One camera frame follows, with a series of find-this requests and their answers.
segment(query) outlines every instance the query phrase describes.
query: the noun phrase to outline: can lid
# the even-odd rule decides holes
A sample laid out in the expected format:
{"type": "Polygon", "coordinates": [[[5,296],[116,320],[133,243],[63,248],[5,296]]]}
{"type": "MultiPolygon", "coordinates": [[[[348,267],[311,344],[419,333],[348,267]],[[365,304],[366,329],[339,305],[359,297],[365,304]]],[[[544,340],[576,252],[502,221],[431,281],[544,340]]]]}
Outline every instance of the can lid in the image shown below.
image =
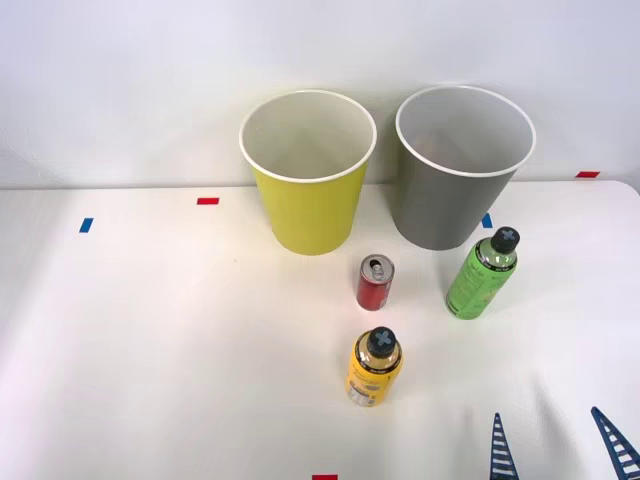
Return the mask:
{"type": "Polygon", "coordinates": [[[393,278],[395,267],[384,255],[369,255],[362,261],[362,275],[371,283],[385,284],[393,278]]]}
{"type": "Polygon", "coordinates": [[[491,237],[491,247],[499,253],[511,253],[520,242],[520,234],[515,228],[500,227],[491,237]]]}
{"type": "Polygon", "coordinates": [[[396,336],[387,327],[376,327],[369,333],[367,349],[376,358],[389,357],[396,348],[396,336]]]}

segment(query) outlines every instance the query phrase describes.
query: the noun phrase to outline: green bottle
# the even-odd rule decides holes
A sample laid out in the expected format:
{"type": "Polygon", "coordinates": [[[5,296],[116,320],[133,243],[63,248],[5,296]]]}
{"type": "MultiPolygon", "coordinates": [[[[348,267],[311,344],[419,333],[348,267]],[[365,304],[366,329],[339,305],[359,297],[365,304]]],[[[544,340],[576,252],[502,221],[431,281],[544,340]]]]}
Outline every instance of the green bottle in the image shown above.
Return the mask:
{"type": "Polygon", "coordinates": [[[451,313],[470,320],[487,308],[516,268],[519,241],[515,228],[501,227],[475,244],[447,293],[451,313]]]}

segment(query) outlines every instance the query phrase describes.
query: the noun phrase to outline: cup rim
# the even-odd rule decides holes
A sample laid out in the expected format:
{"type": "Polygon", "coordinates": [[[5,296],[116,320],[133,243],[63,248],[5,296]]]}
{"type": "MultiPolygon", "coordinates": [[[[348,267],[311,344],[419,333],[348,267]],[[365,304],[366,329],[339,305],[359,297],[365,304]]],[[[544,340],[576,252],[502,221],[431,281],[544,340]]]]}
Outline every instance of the cup rim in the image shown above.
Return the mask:
{"type": "Polygon", "coordinates": [[[536,148],[536,143],[537,143],[536,129],[535,129],[534,125],[533,125],[533,122],[529,118],[529,115],[527,115],[525,113],[525,111],[522,110],[522,108],[520,108],[518,105],[516,105],[514,102],[512,102],[508,98],[506,98],[506,97],[504,97],[504,96],[502,96],[502,95],[500,95],[498,93],[492,92],[491,90],[487,90],[485,88],[474,87],[474,86],[471,86],[471,85],[437,85],[435,87],[428,87],[428,88],[419,90],[418,92],[414,93],[413,95],[408,97],[404,102],[402,102],[402,104],[400,105],[400,108],[398,109],[398,113],[396,113],[396,133],[397,133],[398,137],[400,138],[400,141],[402,142],[404,147],[407,150],[409,150],[409,152],[411,152],[411,154],[414,157],[416,157],[418,160],[420,160],[423,163],[426,163],[427,165],[429,165],[430,167],[433,167],[433,168],[435,168],[437,170],[440,170],[442,172],[449,173],[449,174],[452,174],[452,175],[456,175],[456,176],[459,176],[459,177],[469,177],[469,178],[498,177],[500,175],[506,175],[507,173],[512,173],[512,172],[516,171],[522,164],[524,164],[527,160],[529,160],[529,158],[533,154],[533,151],[536,148]],[[436,162],[434,162],[432,160],[429,160],[425,156],[419,154],[409,144],[407,139],[404,138],[404,135],[402,134],[402,129],[400,128],[400,116],[402,115],[402,112],[403,112],[404,108],[414,98],[419,97],[420,95],[423,95],[425,93],[435,91],[435,90],[463,90],[463,89],[475,90],[475,91],[486,93],[488,95],[496,97],[496,98],[502,100],[503,102],[505,102],[506,104],[510,105],[511,107],[513,107],[518,113],[520,113],[520,115],[522,115],[522,117],[527,122],[527,125],[529,125],[529,129],[531,130],[531,148],[529,148],[529,151],[527,152],[527,154],[524,156],[524,158],[522,160],[520,160],[515,165],[510,166],[509,168],[505,168],[503,170],[497,170],[495,172],[483,172],[483,173],[464,172],[462,170],[455,170],[453,168],[444,167],[444,166],[439,165],[438,163],[436,163],[436,162]]]}
{"type": "Polygon", "coordinates": [[[293,91],[289,91],[289,92],[285,92],[285,93],[280,93],[278,95],[274,95],[272,97],[269,97],[267,100],[261,102],[256,107],[254,107],[247,114],[247,116],[242,121],[242,124],[240,125],[239,140],[240,140],[240,150],[242,151],[242,155],[244,156],[245,160],[247,162],[249,162],[249,164],[253,168],[255,168],[256,170],[258,170],[259,172],[264,173],[265,175],[267,175],[267,176],[269,176],[271,178],[275,178],[277,180],[282,180],[284,182],[303,183],[303,184],[323,183],[323,182],[329,182],[331,180],[336,180],[336,179],[341,178],[341,177],[345,177],[345,176],[349,175],[351,172],[354,172],[355,170],[360,168],[362,165],[364,165],[366,163],[366,161],[369,160],[369,157],[371,157],[371,154],[373,153],[373,150],[374,150],[374,148],[376,146],[376,143],[378,141],[378,130],[376,128],[376,122],[373,120],[373,117],[371,116],[369,111],[366,108],[364,108],[362,105],[360,105],[358,102],[353,100],[352,98],[349,98],[346,95],[342,95],[341,93],[332,92],[330,90],[302,89],[302,90],[293,90],[293,91]],[[247,126],[247,123],[251,119],[251,117],[258,110],[260,110],[262,107],[264,107],[268,103],[273,102],[274,100],[277,100],[277,99],[282,98],[282,97],[288,97],[288,96],[291,96],[291,95],[297,95],[297,94],[300,94],[300,93],[320,93],[320,94],[324,94],[324,95],[331,95],[333,97],[337,97],[337,98],[340,98],[342,100],[346,100],[347,102],[355,105],[358,109],[360,109],[360,111],[362,113],[364,113],[364,115],[367,118],[367,120],[369,120],[369,125],[371,126],[371,130],[373,132],[373,136],[371,138],[371,145],[369,145],[369,150],[367,150],[367,152],[363,155],[363,157],[357,163],[355,163],[354,165],[350,166],[346,170],[342,170],[341,172],[335,173],[333,175],[329,175],[327,177],[294,178],[294,177],[286,177],[284,175],[278,175],[277,173],[273,173],[270,170],[267,170],[263,166],[259,165],[253,158],[251,158],[251,155],[249,155],[249,152],[247,152],[247,150],[246,150],[246,148],[244,146],[244,138],[243,138],[245,128],[247,126]]]}

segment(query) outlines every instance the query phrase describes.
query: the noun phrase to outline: red can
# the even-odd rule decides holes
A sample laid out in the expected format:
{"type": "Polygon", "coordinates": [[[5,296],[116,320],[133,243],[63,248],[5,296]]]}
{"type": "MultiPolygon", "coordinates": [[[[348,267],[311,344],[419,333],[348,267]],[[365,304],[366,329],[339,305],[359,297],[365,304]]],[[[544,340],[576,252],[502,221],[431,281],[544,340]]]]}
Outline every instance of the red can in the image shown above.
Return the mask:
{"type": "Polygon", "coordinates": [[[369,255],[360,265],[358,303],[365,310],[380,310],[387,303],[395,267],[384,255],[369,255]]]}

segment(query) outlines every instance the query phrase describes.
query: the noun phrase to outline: blue striped object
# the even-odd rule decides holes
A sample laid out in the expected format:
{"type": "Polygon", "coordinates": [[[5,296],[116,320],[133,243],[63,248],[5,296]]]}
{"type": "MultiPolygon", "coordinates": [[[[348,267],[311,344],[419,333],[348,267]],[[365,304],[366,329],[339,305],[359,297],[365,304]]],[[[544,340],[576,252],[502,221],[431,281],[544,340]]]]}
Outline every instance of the blue striped object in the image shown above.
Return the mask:
{"type": "Polygon", "coordinates": [[[91,228],[91,224],[93,223],[93,218],[85,218],[80,225],[80,233],[89,233],[89,229],[91,228]]]}
{"type": "Polygon", "coordinates": [[[489,215],[489,212],[484,214],[484,217],[482,217],[482,226],[484,228],[493,228],[493,223],[491,222],[491,215],[489,215]]]}
{"type": "Polygon", "coordinates": [[[618,480],[640,479],[640,455],[638,452],[597,407],[591,409],[591,415],[598,425],[618,480]]]}
{"type": "Polygon", "coordinates": [[[507,437],[502,428],[500,414],[493,419],[493,435],[491,437],[491,471],[489,480],[520,480],[516,465],[513,463],[507,437]]]}

